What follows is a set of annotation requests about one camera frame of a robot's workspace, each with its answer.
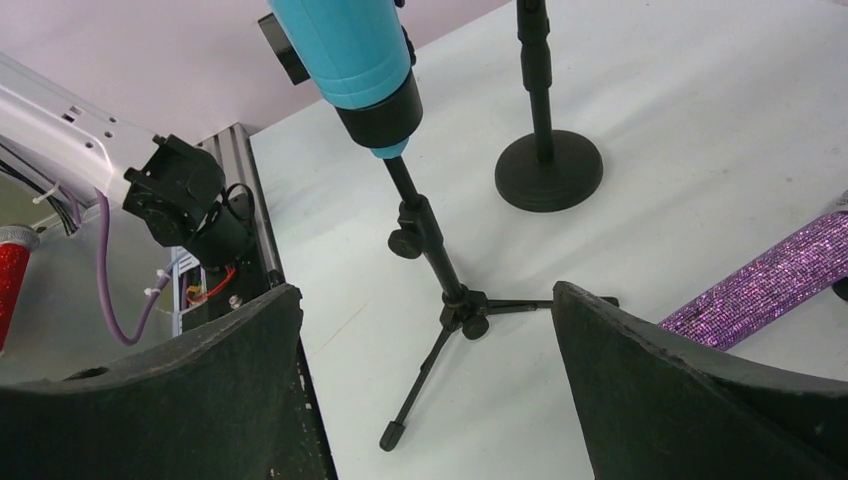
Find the purple glitter tube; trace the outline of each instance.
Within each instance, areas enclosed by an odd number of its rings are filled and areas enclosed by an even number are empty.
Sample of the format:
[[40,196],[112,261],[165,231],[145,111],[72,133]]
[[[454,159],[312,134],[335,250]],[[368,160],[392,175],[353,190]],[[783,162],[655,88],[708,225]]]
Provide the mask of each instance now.
[[837,209],[793,233],[659,326],[725,351],[848,277],[848,192]]

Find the tripod leg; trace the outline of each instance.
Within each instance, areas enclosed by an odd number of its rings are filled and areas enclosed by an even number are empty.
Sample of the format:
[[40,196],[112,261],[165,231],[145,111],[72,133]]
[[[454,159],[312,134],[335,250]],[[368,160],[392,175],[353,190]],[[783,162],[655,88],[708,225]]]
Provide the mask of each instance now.
[[[619,306],[615,297],[601,297],[601,299]],[[534,312],[543,308],[553,307],[554,302],[549,300],[488,300],[486,302],[486,315],[501,315],[505,313]]]
[[421,364],[421,371],[418,373],[418,378],[415,379],[415,383],[412,385],[412,390],[410,390],[409,395],[406,396],[406,400],[403,402],[403,406],[400,408],[397,418],[395,418],[394,421],[389,422],[389,425],[386,427],[386,431],[383,432],[383,437],[380,438],[380,448],[384,451],[391,452],[394,450],[397,443],[400,441],[400,437],[403,436],[403,432],[406,429],[406,426],[403,423],[406,421],[406,417],[409,416],[409,411],[412,410],[412,404],[415,403],[415,399],[417,399],[418,394],[421,393],[421,388],[424,386],[424,382],[427,381],[427,376],[430,375],[430,370],[433,369],[433,365],[436,364],[436,359],[439,358],[442,348],[445,346],[453,332],[454,330],[443,328],[442,332],[439,333],[439,337],[436,339],[436,344],[433,345],[433,349],[430,350],[430,354],[427,355],[427,358],[424,359],[424,363]]

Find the white table surface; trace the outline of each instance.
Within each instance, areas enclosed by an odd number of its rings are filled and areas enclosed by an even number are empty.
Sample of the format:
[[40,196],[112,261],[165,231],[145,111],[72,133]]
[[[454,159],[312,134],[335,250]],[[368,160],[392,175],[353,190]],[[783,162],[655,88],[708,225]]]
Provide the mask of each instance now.
[[[530,130],[507,5],[419,51],[405,155],[467,285],[558,280],[657,322],[848,189],[848,8],[818,0],[550,1],[554,125],[593,139],[601,188],[531,214],[497,194]],[[395,257],[382,162],[316,104],[253,137],[340,478],[591,479],[548,312],[446,347],[392,453],[377,445],[439,332],[427,263]],[[732,353],[848,380],[848,305],[823,292]]]

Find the pink wall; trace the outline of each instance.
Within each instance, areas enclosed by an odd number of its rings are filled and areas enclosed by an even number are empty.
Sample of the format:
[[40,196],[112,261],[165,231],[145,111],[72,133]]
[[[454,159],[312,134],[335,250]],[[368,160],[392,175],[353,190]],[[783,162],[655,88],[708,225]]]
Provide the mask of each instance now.
[[[408,0],[417,47],[508,0]],[[0,50],[133,123],[200,141],[257,131],[317,100],[293,87],[256,21],[264,0],[3,0]]]

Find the red wire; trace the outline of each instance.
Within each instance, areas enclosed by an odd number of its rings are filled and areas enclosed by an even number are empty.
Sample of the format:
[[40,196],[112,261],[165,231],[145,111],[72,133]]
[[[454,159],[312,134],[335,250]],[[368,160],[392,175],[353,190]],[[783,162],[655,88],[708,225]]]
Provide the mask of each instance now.
[[227,276],[224,277],[224,279],[221,281],[221,283],[216,285],[215,288],[213,288],[212,290],[209,290],[204,295],[201,295],[198,298],[190,298],[190,297],[188,297],[188,295],[186,295],[186,298],[188,298],[189,303],[201,303],[203,301],[206,301],[209,297],[221,293],[221,290],[223,290],[224,287],[226,287],[227,284],[230,283],[230,280],[232,280],[235,275],[236,275],[236,269],[232,268],[232,267],[227,267]]

